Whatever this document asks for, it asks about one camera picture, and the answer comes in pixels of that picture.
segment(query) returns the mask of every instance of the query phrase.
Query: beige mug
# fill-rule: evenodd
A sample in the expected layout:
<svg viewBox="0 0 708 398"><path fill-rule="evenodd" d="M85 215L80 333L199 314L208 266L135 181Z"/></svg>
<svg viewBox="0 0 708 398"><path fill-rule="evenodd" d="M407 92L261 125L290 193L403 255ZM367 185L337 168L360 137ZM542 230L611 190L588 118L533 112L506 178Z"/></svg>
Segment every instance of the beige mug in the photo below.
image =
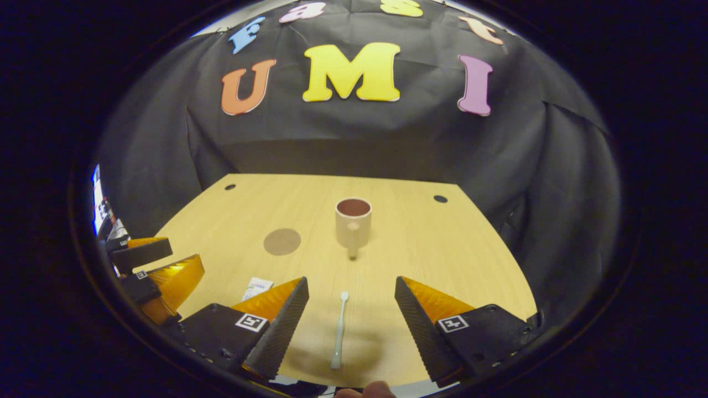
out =
<svg viewBox="0 0 708 398"><path fill-rule="evenodd" d="M351 259L369 242L371 209L371 203L361 198L342 199L335 206L337 241L347 248Z"/></svg>

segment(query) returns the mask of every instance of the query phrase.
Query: small paper packet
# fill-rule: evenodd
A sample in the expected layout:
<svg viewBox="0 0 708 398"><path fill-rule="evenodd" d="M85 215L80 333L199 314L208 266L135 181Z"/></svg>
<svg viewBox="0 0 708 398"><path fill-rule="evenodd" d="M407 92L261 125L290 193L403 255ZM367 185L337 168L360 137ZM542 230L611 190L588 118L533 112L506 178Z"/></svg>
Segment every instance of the small paper packet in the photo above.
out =
<svg viewBox="0 0 708 398"><path fill-rule="evenodd" d="M254 276L251 278L251 282L249 282L249 286L246 289L244 296L241 298L241 301L248 300L249 298L251 298L255 295L260 295L262 292L265 292L266 290L270 289L272 286L273 286L272 280L260 279L260 278L256 278Z"/></svg>

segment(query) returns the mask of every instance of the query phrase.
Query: finger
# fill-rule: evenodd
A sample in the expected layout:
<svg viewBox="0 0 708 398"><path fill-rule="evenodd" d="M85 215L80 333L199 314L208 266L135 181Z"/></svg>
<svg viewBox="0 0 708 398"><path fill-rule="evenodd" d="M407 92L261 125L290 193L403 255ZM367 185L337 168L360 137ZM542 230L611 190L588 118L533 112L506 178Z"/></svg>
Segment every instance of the finger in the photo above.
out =
<svg viewBox="0 0 708 398"><path fill-rule="evenodd" d="M384 381L371 382L364 388L362 398L396 398Z"/></svg>
<svg viewBox="0 0 708 398"><path fill-rule="evenodd" d="M334 398L361 398L361 393L351 388L343 388L334 395Z"/></svg>

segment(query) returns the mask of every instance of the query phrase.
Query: foam letter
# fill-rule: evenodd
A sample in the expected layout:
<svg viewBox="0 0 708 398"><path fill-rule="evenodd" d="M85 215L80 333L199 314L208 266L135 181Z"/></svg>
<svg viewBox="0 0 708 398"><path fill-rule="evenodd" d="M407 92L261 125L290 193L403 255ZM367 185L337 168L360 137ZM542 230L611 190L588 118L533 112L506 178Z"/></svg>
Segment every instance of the foam letter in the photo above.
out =
<svg viewBox="0 0 708 398"><path fill-rule="evenodd" d="M268 73L270 67L275 65L274 59L267 59L253 65L251 70L256 74L253 78L253 91L251 95L244 99L239 99L239 82L241 76L246 73L245 69L235 70L222 79L224 90L222 91L222 110L227 115L240 115L251 112L258 106L266 94L268 85Z"/></svg>
<svg viewBox="0 0 708 398"><path fill-rule="evenodd" d="M457 102L457 107L469 113L487 116L491 108L486 102L487 80L491 73L491 65L469 55L460 55L464 64L464 96Z"/></svg>
<svg viewBox="0 0 708 398"><path fill-rule="evenodd" d="M381 0L381 9L389 14L422 16L421 5L413 0Z"/></svg>
<svg viewBox="0 0 708 398"><path fill-rule="evenodd" d="M352 62L335 45L318 45L305 51L310 58L309 88L302 94L306 102L327 101L332 90L327 77L341 98L349 97L354 85L364 75L357 97L364 101L398 101L401 92L394 87L394 55L401 48L387 42L372 42L359 51Z"/></svg>
<svg viewBox="0 0 708 398"><path fill-rule="evenodd" d="M286 23L286 22L293 22L297 19L308 19L308 18L314 18L318 15L321 15L324 11L322 9L324 8L325 3L310 3L310 4L304 4L302 6L298 6L293 8L292 10L288 11L287 14L282 16L280 19L281 23Z"/></svg>
<svg viewBox="0 0 708 398"><path fill-rule="evenodd" d="M467 25L469 25L469 28L472 29L472 32L474 32L474 34L478 35L480 38L483 38L486 41L492 42L494 44L498 44L498 45L504 44L504 42L501 41L500 38L495 38L494 36L491 35L491 33L496 33L494 31L494 29L488 27L487 25L484 25L482 22L479 22L476 19L467 18L464 16L460 16L458 18L467 22Z"/></svg>
<svg viewBox="0 0 708 398"><path fill-rule="evenodd" d="M266 17L259 16L229 38L229 41L234 42L234 54L256 39L256 33L261 29L259 23L265 19Z"/></svg>

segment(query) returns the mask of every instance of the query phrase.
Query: white label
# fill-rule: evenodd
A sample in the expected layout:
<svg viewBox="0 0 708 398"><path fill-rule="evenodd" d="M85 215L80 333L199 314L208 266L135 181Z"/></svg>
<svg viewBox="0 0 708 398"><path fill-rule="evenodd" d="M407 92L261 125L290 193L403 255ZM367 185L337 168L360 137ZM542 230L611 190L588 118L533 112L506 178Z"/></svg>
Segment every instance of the white label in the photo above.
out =
<svg viewBox="0 0 708 398"><path fill-rule="evenodd" d="M459 315L455 315L454 317L450 317L450 318L441 319L438 321L438 323L442 326L442 330L444 330L445 333L450 333L451 331L464 329L469 326L467 324L467 322L465 322L465 320Z"/></svg>
<svg viewBox="0 0 708 398"><path fill-rule="evenodd" d="M257 317L256 315L251 314L244 314L238 322L236 322L236 326L252 331L259 331L267 321L268 320L266 318Z"/></svg>
<svg viewBox="0 0 708 398"><path fill-rule="evenodd" d="M253 278L251 278L251 282L249 282L249 286L247 287L246 292L244 293L244 296L241 297L241 301L246 301L255 295L260 295L262 292L265 292L266 290L270 289L272 286L273 286L272 280L264 280L264 279L253 277Z"/></svg>

